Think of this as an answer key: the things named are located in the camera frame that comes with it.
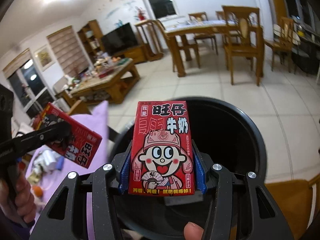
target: framed picture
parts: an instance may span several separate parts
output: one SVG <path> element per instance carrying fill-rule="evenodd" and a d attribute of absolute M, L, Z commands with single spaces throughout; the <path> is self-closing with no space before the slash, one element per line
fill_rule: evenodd
<path fill-rule="evenodd" d="M 46 45 L 38 49 L 35 52 L 35 56 L 40 63 L 42 71 L 46 70 L 54 63 L 51 53 Z"/>

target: finger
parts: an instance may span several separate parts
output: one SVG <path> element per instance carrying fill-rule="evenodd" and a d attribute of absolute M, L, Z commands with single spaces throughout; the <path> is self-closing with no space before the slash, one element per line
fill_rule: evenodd
<path fill-rule="evenodd" d="M 9 194 L 8 185 L 3 179 L 1 179 L 0 180 L 0 205 L 5 206 L 8 204 L 8 194 Z"/>
<path fill-rule="evenodd" d="M 35 219 L 35 217 L 36 217 L 36 204 L 33 203 L 32 211 L 28 215 L 24 216 L 23 220 L 26 223 L 30 223 Z"/>
<path fill-rule="evenodd" d="M 17 209 L 18 215 L 21 217 L 28 215 L 32 211 L 34 203 L 35 203 L 35 198 L 32 194 L 30 194 L 28 202 L 25 205 L 23 205 Z"/>
<path fill-rule="evenodd" d="M 30 196 L 30 194 L 31 194 L 30 188 L 31 188 L 31 186 L 30 186 L 30 184 L 28 183 L 28 184 L 24 187 L 24 189 L 17 194 L 17 197 L 16 197 L 16 199 L 15 199 L 15 203 L 16 203 L 17 207 L 21 207 L 21 206 L 23 206 L 25 203 L 28 202 L 29 196 Z"/>
<path fill-rule="evenodd" d="M 203 229 L 195 223 L 188 222 L 184 227 L 183 234 L 186 240 L 201 240 Z"/>
<path fill-rule="evenodd" d="M 23 172 L 21 172 L 17 179 L 17 184 L 16 184 L 17 191 L 18 192 L 22 191 L 25 188 L 25 186 L 27 186 L 27 184 L 29 184 L 29 182 L 24 177 Z"/>

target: wooden dining table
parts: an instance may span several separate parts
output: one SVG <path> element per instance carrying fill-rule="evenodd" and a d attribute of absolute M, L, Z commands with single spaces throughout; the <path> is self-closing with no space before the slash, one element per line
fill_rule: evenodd
<path fill-rule="evenodd" d="M 238 27 L 235 25 L 234 21 L 229 21 L 229 25 L 234 25 L 234 30 L 238 30 Z M 256 78 L 257 85 L 260 84 L 260 77 L 263 76 L 263 61 L 264 61 L 264 42 L 263 42 L 263 29 L 260 25 L 253 25 L 257 28 L 257 37 L 256 37 L 256 46 L 259 49 L 259 54 L 257 57 L 256 65 Z M 211 20 L 203 22 L 185 22 L 179 23 L 177 25 L 167 27 L 165 30 L 165 35 L 168 41 L 170 42 L 171 54 L 174 59 L 174 62 L 177 67 L 178 77 L 184 77 L 186 75 L 185 68 L 183 65 L 183 60 L 181 58 L 179 46 L 176 37 L 181 37 L 181 42 L 183 46 L 188 45 L 188 40 L 186 34 L 192 33 L 205 33 L 205 34 L 214 34 L 214 33 L 226 33 L 226 21 L 225 20 Z M 186 55 L 186 61 L 192 60 L 190 50 L 184 49 Z"/>

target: red milk carton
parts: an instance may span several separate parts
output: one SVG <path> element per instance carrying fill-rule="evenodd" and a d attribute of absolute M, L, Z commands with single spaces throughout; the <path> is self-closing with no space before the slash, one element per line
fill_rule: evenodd
<path fill-rule="evenodd" d="M 193 153 L 185 101 L 139 102 L 129 194 L 194 194 Z"/>
<path fill-rule="evenodd" d="M 41 121 L 37 125 L 37 130 L 62 121 L 71 124 L 72 140 L 65 150 L 62 149 L 61 142 L 59 141 L 49 143 L 47 146 L 76 164 L 89 168 L 90 163 L 99 148 L 102 137 L 72 119 L 69 115 L 51 103 L 48 103 L 44 109 L 41 115 Z"/>

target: tv cabinet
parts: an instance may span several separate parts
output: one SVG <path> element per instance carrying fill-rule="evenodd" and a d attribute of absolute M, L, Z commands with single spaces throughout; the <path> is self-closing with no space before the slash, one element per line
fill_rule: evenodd
<path fill-rule="evenodd" d="M 121 56 L 127 57 L 127 58 L 132 58 L 134 64 L 147 61 L 146 48 L 145 48 L 144 44 L 137 45 L 137 46 L 131 47 L 129 49 L 119 51 L 113 55 L 113 57 L 121 57 Z"/>

